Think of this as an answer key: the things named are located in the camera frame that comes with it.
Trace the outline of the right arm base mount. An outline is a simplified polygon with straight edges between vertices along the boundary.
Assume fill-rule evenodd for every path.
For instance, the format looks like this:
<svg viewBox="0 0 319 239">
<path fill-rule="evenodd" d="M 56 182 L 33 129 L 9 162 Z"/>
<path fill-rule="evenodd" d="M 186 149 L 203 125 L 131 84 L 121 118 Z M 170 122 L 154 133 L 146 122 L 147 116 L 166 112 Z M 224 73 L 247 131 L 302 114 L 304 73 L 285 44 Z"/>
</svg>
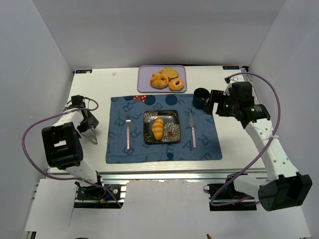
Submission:
<svg viewBox="0 0 319 239">
<path fill-rule="evenodd" d="M 256 211 L 257 201 L 244 193 L 235 191 L 234 184 L 231 183 L 223 189 L 213 200 L 214 204 L 229 203 L 226 206 L 213 206 L 210 201 L 213 195 L 236 173 L 218 173 L 205 172 L 200 173 L 201 180 L 205 180 L 206 184 L 203 186 L 203 192 L 208 195 L 209 210 L 211 212 L 235 212 L 235 211 Z"/>
</svg>

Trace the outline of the metal serving tongs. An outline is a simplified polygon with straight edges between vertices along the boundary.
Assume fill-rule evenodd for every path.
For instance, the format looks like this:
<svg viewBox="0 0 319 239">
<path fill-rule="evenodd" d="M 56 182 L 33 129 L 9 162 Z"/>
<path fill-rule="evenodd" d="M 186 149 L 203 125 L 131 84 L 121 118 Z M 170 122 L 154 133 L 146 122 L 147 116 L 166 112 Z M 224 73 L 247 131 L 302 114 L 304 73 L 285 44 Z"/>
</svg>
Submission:
<svg viewBox="0 0 319 239">
<path fill-rule="evenodd" d="M 98 139 L 97 134 L 94 128 L 91 128 L 85 132 L 82 133 L 82 135 L 87 138 L 92 144 L 97 145 Z"/>
</svg>

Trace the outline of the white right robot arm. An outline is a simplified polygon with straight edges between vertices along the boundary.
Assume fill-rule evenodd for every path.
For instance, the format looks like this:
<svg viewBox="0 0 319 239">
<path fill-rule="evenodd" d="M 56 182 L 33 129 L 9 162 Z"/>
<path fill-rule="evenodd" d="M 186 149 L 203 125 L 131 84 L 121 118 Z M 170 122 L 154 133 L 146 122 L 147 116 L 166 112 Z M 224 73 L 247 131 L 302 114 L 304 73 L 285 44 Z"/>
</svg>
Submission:
<svg viewBox="0 0 319 239">
<path fill-rule="evenodd" d="M 271 117 L 263 104 L 256 104 L 249 82 L 229 83 L 225 91 L 212 90 L 207 103 L 208 110 L 217 104 L 216 114 L 236 118 L 253 140 L 258 155 L 245 168 L 227 177 L 226 182 L 211 197 L 214 199 L 227 191 L 237 197 L 254 198 L 266 211 L 301 206 L 310 191 L 312 180 L 303 175 L 289 160 L 281 146 Z"/>
</svg>

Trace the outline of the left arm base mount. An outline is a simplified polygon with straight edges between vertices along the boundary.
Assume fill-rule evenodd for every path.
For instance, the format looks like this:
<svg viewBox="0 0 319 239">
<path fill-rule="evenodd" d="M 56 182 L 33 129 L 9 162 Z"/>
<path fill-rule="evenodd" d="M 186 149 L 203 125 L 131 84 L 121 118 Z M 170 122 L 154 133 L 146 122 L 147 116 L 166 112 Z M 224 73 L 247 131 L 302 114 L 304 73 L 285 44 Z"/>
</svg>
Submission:
<svg viewBox="0 0 319 239">
<path fill-rule="evenodd" d="M 75 184 L 75 209 L 119 209 L 123 205 L 120 184 L 105 184 L 109 192 L 94 186 L 82 187 L 79 182 Z"/>
</svg>

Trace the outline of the striped long bread roll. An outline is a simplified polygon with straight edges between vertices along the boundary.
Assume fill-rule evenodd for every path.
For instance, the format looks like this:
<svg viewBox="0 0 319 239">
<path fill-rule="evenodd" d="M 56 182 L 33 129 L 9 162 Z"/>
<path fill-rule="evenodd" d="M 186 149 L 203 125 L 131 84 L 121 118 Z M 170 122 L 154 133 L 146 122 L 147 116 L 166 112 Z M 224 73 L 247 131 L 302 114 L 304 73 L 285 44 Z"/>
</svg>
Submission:
<svg viewBox="0 0 319 239">
<path fill-rule="evenodd" d="M 152 133 L 156 140 L 161 140 L 163 136 L 164 122 L 162 118 L 157 118 L 152 125 Z"/>
</svg>

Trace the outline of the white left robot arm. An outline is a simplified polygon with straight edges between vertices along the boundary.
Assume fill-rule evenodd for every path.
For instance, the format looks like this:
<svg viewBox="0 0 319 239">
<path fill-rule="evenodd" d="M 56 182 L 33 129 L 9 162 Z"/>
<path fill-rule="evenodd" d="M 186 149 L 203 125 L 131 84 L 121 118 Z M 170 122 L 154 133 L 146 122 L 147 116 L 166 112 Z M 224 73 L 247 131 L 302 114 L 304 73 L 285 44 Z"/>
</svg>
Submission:
<svg viewBox="0 0 319 239">
<path fill-rule="evenodd" d="M 98 144 L 94 130 L 99 121 L 86 108 L 87 97 L 71 97 L 70 104 L 64 109 L 64 115 L 52 126 L 42 129 L 42 140 L 47 163 L 50 167 L 64 170 L 86 185 L 101 185 L 101 177 L 85 161 L 80 143 L 86 137 Z"/>
</svg>

